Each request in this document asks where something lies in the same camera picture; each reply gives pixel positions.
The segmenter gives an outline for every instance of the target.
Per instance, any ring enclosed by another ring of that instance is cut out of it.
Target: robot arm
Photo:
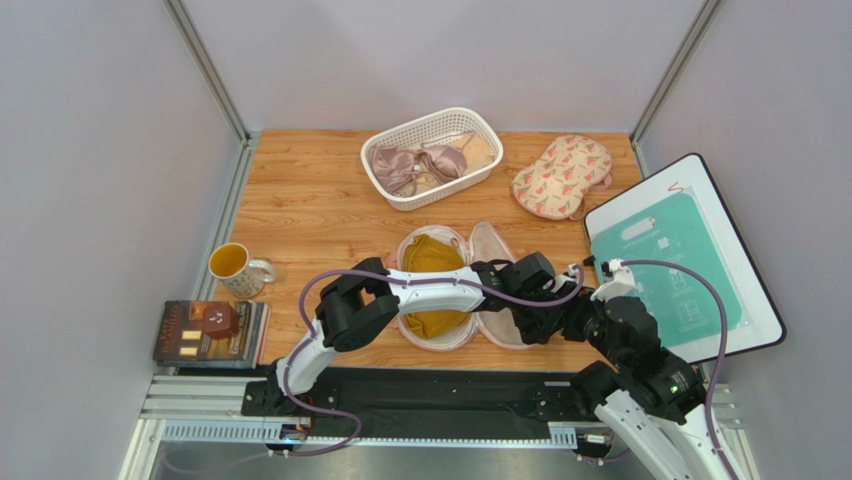
[[[656,320],[642,302],[624,296],[634,286],[629,268],[607,262],[608,281],[596,291],[585,288],[562,305],[536,308],[512,305],[477,287],[541,302],[566,295],[576,287],[575,279],[554,275],[539,253],[497,266],[478,262],[454,272],[407,273],[386,270],[378,259],[361,262],[356,270],[395,283],[342,276],[324,288],[313,321],[317,333],[306,334],[301,348],[278,361],[278,385],[289,369],[290,393],[307,392],[337,355],[369,344],[398,315],[509,307],[524,342],[546,343],[561,332],[566,340],[589,341],[615,366],[617,371],[595,362],[579,372],[566,387],[563,406],[609,425],[655,478],[731,478],[708,438],[701,379],[660,345]],[[372,302],[364,303],[362,290],[374,296]],[[722,448],[727,449],[724,440]],[[738,478],[746,478],[737,465],[734,469]]]

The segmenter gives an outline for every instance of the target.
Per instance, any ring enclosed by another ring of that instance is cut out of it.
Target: book
[[[260,345],[257,349],[257,361],[255,365],[261,365],[263,363],[263,354],[266,353],[266,337],[269,333],[269,306],[264,305],[265,309],[263,312],[263,325],[261,326],[261,335],[260,335]]]
[[[261,358],[261,346],[269,327],[269,306],[259,302],[254,305],[252,312],[252,336],[250,338],[252,355],[252,368],[257,366]]]
[[[265,304],[169,301],[153,359],[164,367],[254,368]]]

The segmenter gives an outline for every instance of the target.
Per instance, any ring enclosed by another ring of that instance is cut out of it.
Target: metal frame
[[[636,150],[636,146],[642,142],[642,139],[648,133],[648,129],[651,127],[654,118],[656,118],[657,113],[660,111],[660,107],[663,105],[663,102],[669,95],[669,92],[671,92],[681,73],[683,73],[684,67],[686,67],[686,64],[692,58],[696,46],[701,41],[704,33],[707,32],[707,28],[710,26],[722,3],[724,3],[724,0],[704,0],[704,4],[701,5],[698,15],[695,16],[695,20],[693,20],[692,25],[687,30],[686,37],[684,37],[674,58],[672,58],[672,61],[666,68],[666,72],[663,74],[663,78],[651,96],[651,100],[639,117],[639,122],[636,123],[636,127],[630,133],[630,141],[633,144],[634,150]]]
[[[246,128],[242,117],[240,117],[240,113],[237,111],[237,107],[231,100],[230,95],[228,95],[225,84],[222,82],[219,72],[213,65],[213,60],[210,59],[210,55],[204,47],[204,42],[201,41],[201,36],[192,22],[189,10],[186,9],[183,0],[163,0],[163,4],[166,6],[169,14],[171,14],[175,26],[177,26],[187,48],[189,48],[189,52],[195,59],[195,63],[198,64],[198,69],[201,71],[204,80],[207,81],[207,85],[213,93],[213,97],[215,97],[216,102],[222,109],[225,120],[228,121],[228,125],[233,130],[237,140],[242,145],[245,145],[251,138],[251,132]]]
[[[231,183],[228,186],[228,194],[222,203],[219,211],[219,223],[216,225],[216,230],[213,237],[207,245],[207,255],[204,258],[209,258],[217,247],[227,242],[231,237],[231,232],[234,230],[234,223],[237,220],[237,211],[240,208],[240,202],[243,198],[243,192],[246,189],[251,165],[254,162],[254,154],[257,150],[257,143],[260,140],[260,135],[254,134],[243,144],[240,149],[237,161],[234,164],[234,173],[231,176]],[[210,300],[213,298],[213,292],[216,290],[216,279],[210,275],[206,266],[198,272],[198,278],[195,281],[195,288],[192,292],[192,298],[197,300]]]
[[[261,377],[194,377],[155,375],[142,406],[136,431],[125,457],[120,479],[148,478],[154,471],[161,442],[280,443],[283,425],[308,425],[304,417],[243,417],[242,397],[248,382]],[[740,465],[759,480],[754,458],[743,431],[730,387],[716,386],[713,409]],[[549,422],[550,439],[542,440],[435,440],[376,438],[358,440],[360,446],[511,448],[565,450],[576,447],[576,428],[601,428],[602,423]],[[341,438],[314,437],[306,445],[330,445]]]
[[[663,78],[646,106],[635,129],[630,134],[643,176],[647,168],[639,144],[647,134],[667,95],[691,58],[696,45],[714,18],[723,0],[705,0],[683,43],[669,64]],[[192,18],[182,0],[163,0],[199,70],[219,104],[231,130],[240,141],[241,150],[234,165],[228,194],[223,201],[219,223],[208,245],[208,253],[230,237],[236,220],[259,135],[249,132],[219,76]],[[194,289],[194,298],[210,299],[215,281],[203,269]],[[136,430],[128,448],[119,478],[148,478],[153,472],[157,452],[163,441],[212,441],[266,443],[276,439],[282,424],[304,423],[299,417],[242,417],[239,413],[245,384],[261,378],[190,377],[157,375],[154,377],[142,408]],[[733,394],[727,385],[717,385],[714,411],[722,431],[743,468],[753,480],[759,480],[754,458],[736,409]],[[553,423],[551,440],[536,441],[436,441],[428,439],[372,439],[361,445],[492,447],[492,448],[566,448],[576,438],[574,427],[595,427],[602,424],[570,425]],[[323,437],[311,443],[334,443],[337,438]]]

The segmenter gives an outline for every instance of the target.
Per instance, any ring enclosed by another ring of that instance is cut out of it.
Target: bra cup
[[[414,154],[397,148],[380,148],[373,156],[372,167],[376,180],[389,193],[412,181],[419,170]]]
[[[461,150],[446,145],[424,148],[416,158],[423,161],[426,168],[442,183],[460,178],[467,168],[467,160]]]

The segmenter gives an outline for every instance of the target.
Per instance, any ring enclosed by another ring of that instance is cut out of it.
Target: pink patterned pouch
[[[529,212],[551,220],[579,220],[583,197],[612,184],[612,155],[582,135],[558,137],[544,154],[512,180],[515,199]]]

